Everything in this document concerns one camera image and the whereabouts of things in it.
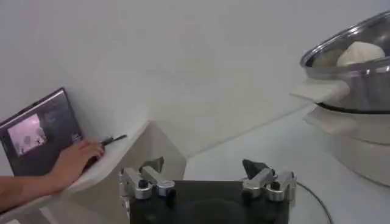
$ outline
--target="metal pot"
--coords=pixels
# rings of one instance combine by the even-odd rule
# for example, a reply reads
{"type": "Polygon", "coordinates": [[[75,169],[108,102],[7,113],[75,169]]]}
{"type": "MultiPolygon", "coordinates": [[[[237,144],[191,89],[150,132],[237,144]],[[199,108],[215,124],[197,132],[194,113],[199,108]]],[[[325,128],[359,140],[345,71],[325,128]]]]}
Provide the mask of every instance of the metal pot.
{"type": "Polygon", "coordinates": [[[308,51],[300,64],[308,80],[292,94],[348,113],[390,114],[390,57],[337,67],[355,41],[380,46],[390,55],[390,11],[352,26],[308,51]]]}

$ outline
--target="metal bracket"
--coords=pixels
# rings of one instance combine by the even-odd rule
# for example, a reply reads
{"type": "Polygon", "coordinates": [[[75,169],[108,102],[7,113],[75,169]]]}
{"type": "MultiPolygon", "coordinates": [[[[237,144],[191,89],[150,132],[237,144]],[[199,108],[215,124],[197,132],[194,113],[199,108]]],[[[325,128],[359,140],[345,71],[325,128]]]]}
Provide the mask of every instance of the metal bracket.
{"type": "Polygon", "coordinates": [[[136,199],[145,200],[151,197],[153,185],[144,180],[138,172],[129,167],[124,169],[124,174],[128,177],[128,185],[136,199]]]}
{"type": "Polygon", "coordinates": [[[173,192],[175,182],[167,180],[150,166],[142,167],[141,174],[146,180],[150,181],[153,185],[156,185],[157,192],[160,196],[168,197],[169,194],[173,192]]]}
{"type": "Polygon", "coordinates": [[[293,205],[296,199],[297,178],[291,171],[283,172],[271,183],[267,184],[267,195],[271,201],[287,199],[293,205]]]}
{"type": "Polygon", "coordinates": [[[275,172],[272,169],[264,168],[251,180],[243,181],[243,197],[245,199],[257,198],[265,185],[274,180],[275,172]]]}

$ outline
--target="black wire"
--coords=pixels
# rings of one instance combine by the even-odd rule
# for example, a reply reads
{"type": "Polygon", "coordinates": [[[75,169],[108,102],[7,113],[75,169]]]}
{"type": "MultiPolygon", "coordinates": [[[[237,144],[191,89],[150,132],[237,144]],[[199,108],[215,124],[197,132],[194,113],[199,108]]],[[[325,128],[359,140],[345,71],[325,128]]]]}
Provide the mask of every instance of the black wire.
{"type": "Polygon", "coordinates": [[[331,215],[330,215],[330,213],[329,213],[329,210],[328,210],[328,208],[327,208],[327,206],[324,204],[324,202],[309,188],[309,187],[306,187],[305,185],[303,185],[301,182],[298,182],[297,181],[297,184],[300,186],[300,187],[302,187],[302,188],[304,188],[306,191],[308,191],[314,198],[316,198],[316,200],[318,201],[318,203],[322,206],[322,208],[324,209],[324,211],[325,211],[325,214],[327,215],[327,217],[328,217],[328,220],[329,220],[329,224],[335,224],[334,222],[333,222],[333,219],[332,219],[332,217],[331,217],[331,215]]]}

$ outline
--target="white surface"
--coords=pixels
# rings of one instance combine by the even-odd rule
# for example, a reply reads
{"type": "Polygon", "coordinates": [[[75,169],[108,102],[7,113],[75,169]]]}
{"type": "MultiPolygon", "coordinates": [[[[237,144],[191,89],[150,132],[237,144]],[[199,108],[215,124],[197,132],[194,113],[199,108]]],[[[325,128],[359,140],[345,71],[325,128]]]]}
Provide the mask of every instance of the white surface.
{"type": "Polygon", "coordinates": [[[131,146],[140,137],[143,131],[145,131],[148,124],[149,122],[146,119],[139,120],[130,129],[128,129],[127,132],[122,133],[127,134],[127,138],[113,142],[112,144],[106,146],[105,155],[61,194],[47,195],[28,204],[17,207],[9,212],[6,212],[5,214],[0,215],[0,223],[15,219],[22,213],[25,214],[34,209],[39,209],[54,200],[82,191],[102,181],[110,174],[116,165],[118,165],[118,163],[122,160],[122,157],[126,154],[127,151],[129,151],[131,146]]]}
{"type": "MultiPolygon", "coordinates": [[[[332,138],[302,120],[312,109],[286,116],[191,158],[185,179],[238,180],[245,174],[243,158],[261,161],[276,171],[295,171],[298,180],[323,199],[335,223],[389,223],[390,189],[353,173],[331,155],[332,138]]],[[[300,215],[301,223],[306,223],[307,213],[300,215]]]]}
{"type": "Polygon", "coordinates": [[[388,0],[2,0],[0,117],[66,87],[107,136],[146,107],[185,155],[302,106],[303,53],[388,0]]]}

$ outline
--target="white napkin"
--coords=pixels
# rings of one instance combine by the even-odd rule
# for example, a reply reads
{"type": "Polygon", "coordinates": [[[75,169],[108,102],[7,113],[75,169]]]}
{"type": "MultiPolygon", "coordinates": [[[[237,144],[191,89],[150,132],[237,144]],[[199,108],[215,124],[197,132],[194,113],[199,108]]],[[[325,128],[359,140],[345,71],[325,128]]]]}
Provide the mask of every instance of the white napkin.
{"type": "Polygon", "coordinates": [[[353,42],[337,60],[337,66],[347,66],[355,63],[383,58],[385,52],[381,47],[360,41],[353,42]]]}

